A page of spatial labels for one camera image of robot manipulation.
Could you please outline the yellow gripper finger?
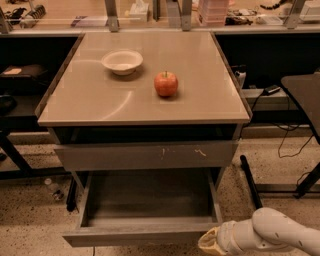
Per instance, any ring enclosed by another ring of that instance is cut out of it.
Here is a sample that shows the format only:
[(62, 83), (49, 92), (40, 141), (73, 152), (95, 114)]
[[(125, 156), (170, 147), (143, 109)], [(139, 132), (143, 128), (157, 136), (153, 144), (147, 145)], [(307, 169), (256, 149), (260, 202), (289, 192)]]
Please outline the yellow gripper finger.
[(226, 253), (217, 243), (218, 227), (213, 227), (198, 240), (198, 247), (211, 256), (225, 256)]

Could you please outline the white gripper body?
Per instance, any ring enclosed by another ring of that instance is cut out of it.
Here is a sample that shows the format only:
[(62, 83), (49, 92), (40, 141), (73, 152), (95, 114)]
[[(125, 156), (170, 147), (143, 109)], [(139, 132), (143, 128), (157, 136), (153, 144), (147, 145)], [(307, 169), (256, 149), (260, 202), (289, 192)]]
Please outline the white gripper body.
[(250, 219), (224, 222), (217, 234), (218, 245), (224, 252), (231, 255), (241, 255), (249, 250), (257, 250), (262, 241)]

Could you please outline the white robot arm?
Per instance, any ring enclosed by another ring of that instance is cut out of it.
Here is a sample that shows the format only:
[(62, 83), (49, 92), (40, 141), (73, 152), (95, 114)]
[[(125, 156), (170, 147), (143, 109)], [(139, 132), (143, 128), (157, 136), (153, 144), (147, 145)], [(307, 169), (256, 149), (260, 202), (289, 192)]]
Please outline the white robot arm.
[(257, 209), (243, 221), (224, 222), (198, 241), (198, 247), (213, 256), (241, 255), (246, 251), (290, 251), (297, 248), (320, 256), (320, 231), (308, 228), (268, 207)]

